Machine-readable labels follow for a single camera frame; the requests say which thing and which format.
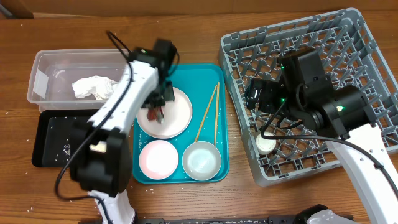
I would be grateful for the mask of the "red snack wrapper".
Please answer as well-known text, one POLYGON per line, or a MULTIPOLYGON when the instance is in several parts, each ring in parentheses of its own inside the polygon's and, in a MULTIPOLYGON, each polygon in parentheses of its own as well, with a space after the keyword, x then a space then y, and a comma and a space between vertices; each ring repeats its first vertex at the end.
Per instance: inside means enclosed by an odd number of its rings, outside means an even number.
POLYGON ((164 123, 164 113, 161 107, 149 108, 147 112, 147 119, 149 121, 157 121, 158 123, 164 123))

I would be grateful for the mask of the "large white plate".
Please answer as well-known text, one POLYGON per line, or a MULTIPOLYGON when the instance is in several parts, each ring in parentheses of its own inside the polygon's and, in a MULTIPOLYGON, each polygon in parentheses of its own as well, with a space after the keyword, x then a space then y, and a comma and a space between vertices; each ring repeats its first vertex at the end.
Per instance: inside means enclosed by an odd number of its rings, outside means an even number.
POLYGON ((173 87, 174 101, 166 102, 162 107, 164 122, 158 123, 156 120, 147 119, 147 108, 141 109, 137 116, 137 123, 148 135, 159 138, 173 138, 182 133, 190 124, 193 108, 188 96, 180 89, 173 87))

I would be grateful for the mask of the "white paper cup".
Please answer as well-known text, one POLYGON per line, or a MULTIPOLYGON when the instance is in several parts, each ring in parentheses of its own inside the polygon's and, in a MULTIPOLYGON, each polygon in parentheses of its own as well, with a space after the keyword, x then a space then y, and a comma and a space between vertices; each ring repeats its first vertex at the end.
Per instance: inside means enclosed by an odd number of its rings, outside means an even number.
POLYGON ((275 139, 265 139, 261 136, 261 133, 256 133, 256 147, 260 155, 267 155, 271 153, 276 147, 275 139))

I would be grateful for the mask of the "wooden chopstick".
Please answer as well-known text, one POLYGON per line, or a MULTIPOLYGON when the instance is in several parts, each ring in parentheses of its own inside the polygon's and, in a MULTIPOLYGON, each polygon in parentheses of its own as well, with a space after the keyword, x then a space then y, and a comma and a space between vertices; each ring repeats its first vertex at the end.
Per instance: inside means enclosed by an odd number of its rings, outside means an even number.
POLYGON ((215 131, 214 131, 214 145, 217 145, 218 135, 218 110, 219 110, 219 96, 220 96, 220 83, 216 86, 216 106, 215 106, 215 131))
POLYGON ((211 106, 211 104, 212 104, 212 101, 213 101, 214 95, 215 95, 215 93, 216 93, 216 91, 217 91, 217 88, 218 88, 218 83, 215 85, 215 88, 214 88, 214 90, 213 90, 213 93, 212 93, 212 95, 211 95, 211 97, 210 97, 210 100, 209 100, 208 105, 207 105, 207 107, 206 107, 205 113, 204 113, 204 115, 203 115, 203 117, 202 117, 202 120, 201 120, 201 123, 200 123, 200 126, 199 126, 199 129, 198 129, 198 132, 197 132, 197 135, 196 135, 196 137, 195 137, 194 142, 197 142, 197 141, 198 141, 198 138, 199 138, 200 133, 201 133, 201 131, 202 131, 203 125, 204 125, 204 123, 205 123, 205 120, 206 120, 208 111, 209 111, 210 106, 211 106))

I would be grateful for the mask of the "white napkin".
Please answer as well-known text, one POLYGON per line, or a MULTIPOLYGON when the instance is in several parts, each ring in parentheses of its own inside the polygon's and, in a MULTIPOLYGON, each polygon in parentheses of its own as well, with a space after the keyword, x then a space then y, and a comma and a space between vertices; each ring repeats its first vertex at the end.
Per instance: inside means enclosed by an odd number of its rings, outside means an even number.
POLYGON ((111 97, 119 82, 108 77, 91 76, 81 78, 72 83, 72 88, 76 98, 86 98, 94 96, 96 100, 107 100, 111 97))

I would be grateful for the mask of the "small pink bowl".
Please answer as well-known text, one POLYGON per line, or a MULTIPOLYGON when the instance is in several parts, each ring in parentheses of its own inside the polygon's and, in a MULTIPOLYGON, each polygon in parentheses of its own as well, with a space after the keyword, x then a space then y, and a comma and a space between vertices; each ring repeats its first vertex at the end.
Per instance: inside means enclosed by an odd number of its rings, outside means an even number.
POLYGON ((139 155, 139 168, 153 180, 162 180, 171 176, 177 169, 179 155, 176 148, 164 140, 147 144, 139 155))

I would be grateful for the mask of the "grey metal bowl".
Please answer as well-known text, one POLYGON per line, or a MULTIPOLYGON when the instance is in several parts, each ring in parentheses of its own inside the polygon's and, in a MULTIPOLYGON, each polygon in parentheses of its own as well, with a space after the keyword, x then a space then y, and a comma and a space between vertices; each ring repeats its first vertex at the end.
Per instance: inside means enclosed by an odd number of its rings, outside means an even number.
POLYGON ((217 147, 206 141, 189 145, 182 156, 182 167, 193 180, 207 181, 221 169, 222 159, 217 147))

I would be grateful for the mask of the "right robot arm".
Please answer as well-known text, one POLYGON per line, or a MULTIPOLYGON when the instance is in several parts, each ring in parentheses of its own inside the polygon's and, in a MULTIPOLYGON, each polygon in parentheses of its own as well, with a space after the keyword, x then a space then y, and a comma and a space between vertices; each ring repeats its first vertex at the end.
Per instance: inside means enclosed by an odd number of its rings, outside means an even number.
POLYGON ((325 142, 348 174, 369 219, 397 223, 397 170, 366 95, 353 85, 334 89, 314 48, 292 50, 278 57, 277 65, 282 71, 279 81, 252 78, 244 94, 247 109, 271 114, 261 138, 325 142), (266 135, 277 116, 316 135, 266 135))

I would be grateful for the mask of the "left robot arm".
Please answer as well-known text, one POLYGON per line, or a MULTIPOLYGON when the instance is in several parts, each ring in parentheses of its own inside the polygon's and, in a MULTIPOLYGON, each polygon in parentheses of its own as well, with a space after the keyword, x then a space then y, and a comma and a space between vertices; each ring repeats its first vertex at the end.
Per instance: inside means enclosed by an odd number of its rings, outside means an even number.
POLYGON ((161 107, 174 100, 168 77, 177 48, 169 40, 156 40, 152 49, 135 48, 116 90, 86 123, 74 124, 71 158, 65 166, 95 200, 103 223, 135 223, 136 213, 127 195, 132 174, 129 133, 142 108, 164 120, 161 107))

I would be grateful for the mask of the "grey dishwasher rack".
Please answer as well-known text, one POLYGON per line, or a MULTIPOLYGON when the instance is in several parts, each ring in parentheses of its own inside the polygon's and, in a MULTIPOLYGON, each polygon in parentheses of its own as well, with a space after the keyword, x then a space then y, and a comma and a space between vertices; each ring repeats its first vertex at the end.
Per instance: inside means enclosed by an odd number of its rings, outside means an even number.
MULTIPOLYGON (((363 16, 355 8, 304 17, 222 36, 218 61, 241 128, 241 138, 255 183, 279 184, 332 169, 339 161, 319 140, 277 141, 275 149, 260 155, 256 133, 269 115, 245 107, 244 92, 251 78, 277 81, 282 72, 277 57, 291 50, 317 50, 335 88, 358 87, 376 114, 382 140, 390 154, 397 152, 397 82, 363 16)), ((269 132, 311 134, 304 126, 284 120, 269 132)))

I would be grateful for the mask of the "teal serving tray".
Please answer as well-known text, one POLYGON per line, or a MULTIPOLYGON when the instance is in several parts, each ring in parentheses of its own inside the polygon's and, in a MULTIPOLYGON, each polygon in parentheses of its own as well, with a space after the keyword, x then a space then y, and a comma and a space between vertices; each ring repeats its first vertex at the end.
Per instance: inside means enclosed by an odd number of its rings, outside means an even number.
MULTIPOLYGON (((224 87, 223 72, 215 64, 182 64, 171 76, 172 85, 182 90, 189 98, 193 108, 193 114, 188 127, 179 135, 165 139, 173 144, 178 152, 179 159, 182 159, 186 148, 191 145, 197 135, 202 117, 213 93, 215 85, 220 83, 219 110, 218 110, 218 135, 217 148, 221 154, 222 164, 220 171, 210 179, 210 182, 219 182, 224 179, 229 171, 229 147, 228 147, 228 125, 226 114, 226 93, 224 87)), ((208 111, 205 123, 198 138, 199 141, 214 143, 215 131, 215 106, 216 93, 208 111)), ((146 177, 139 168, 139 154, 144 146, 152 141, 158 140, 146 134, 137 123, 134 123, 133 142, 133 176, 142 184, 184 184, 193 183, 184 171, 181 164, 176 171, 164 180, 153 180, 146 177)))

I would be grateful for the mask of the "spilled white rice pile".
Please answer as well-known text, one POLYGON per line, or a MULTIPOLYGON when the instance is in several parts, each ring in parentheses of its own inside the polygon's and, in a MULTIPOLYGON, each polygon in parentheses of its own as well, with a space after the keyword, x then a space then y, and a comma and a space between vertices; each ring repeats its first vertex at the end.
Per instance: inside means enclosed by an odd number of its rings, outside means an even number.
POLYGON ((67 162, 70 158, 70 139, 66 138, 60 141, 56 145, 55 161, 56 162, 67 162))

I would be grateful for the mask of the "clear plastic bin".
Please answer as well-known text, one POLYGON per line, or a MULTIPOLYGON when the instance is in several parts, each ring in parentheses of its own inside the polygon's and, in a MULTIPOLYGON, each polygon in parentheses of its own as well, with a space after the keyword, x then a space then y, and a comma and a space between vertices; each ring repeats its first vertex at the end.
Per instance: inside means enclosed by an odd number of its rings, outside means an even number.
POLYGON ((93 95, 78 99, 72 84, 92 76, 121 79, 126 61, 117 49, 42 50, 30 74, 27 100, 39 111, 99 109, 103 100, 93 95))

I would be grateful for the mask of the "black plastic tray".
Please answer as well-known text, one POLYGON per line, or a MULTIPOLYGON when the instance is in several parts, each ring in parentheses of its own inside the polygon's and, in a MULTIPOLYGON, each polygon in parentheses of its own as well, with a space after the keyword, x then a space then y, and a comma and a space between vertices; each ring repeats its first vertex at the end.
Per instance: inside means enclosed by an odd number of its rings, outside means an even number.
POLYGON ((74 122, 86 123, 95 113, 97 113, 96 109, 43 111, 39 116, 34 150, 32 153, 32 164, 36 167, 64 166, 68 161, 55 161, 55 148, 57 143, 69 138, 71 157, 74 122))

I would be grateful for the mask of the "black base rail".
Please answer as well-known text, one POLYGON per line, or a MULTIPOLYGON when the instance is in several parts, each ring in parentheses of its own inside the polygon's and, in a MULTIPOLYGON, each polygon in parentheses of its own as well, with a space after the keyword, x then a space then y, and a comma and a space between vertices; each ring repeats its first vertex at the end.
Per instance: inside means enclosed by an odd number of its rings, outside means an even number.
POLYGON ((165 220, 163 218, 141 218, 137 224, 296 224, 296 223, 356 223, 352 215, 339 216, 327 206, 317 204, 296 215, 269 215, 264 218, 207 218, 165 220))

